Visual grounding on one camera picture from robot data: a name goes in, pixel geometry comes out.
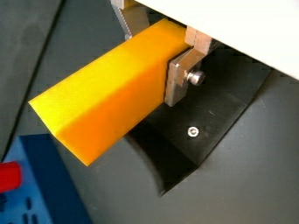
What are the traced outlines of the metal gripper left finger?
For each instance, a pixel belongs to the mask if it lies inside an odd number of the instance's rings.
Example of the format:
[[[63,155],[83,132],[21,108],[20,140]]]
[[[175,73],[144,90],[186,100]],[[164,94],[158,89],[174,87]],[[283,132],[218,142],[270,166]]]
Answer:
[[[148,26],[145,7],[136,0],[109,0],[125,39],[131,39]]]

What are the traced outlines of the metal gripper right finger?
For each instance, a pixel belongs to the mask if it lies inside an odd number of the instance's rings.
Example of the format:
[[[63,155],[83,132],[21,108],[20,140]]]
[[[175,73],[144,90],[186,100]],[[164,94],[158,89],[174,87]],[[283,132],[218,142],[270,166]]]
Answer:
[[[184,42],[191,47],[171,60],[168,65],[164,103],[170,107],[186,96],[188,84],[200,84],[202,72],[194,72],[192,68],[210,53],[212,37],[188,26]]]

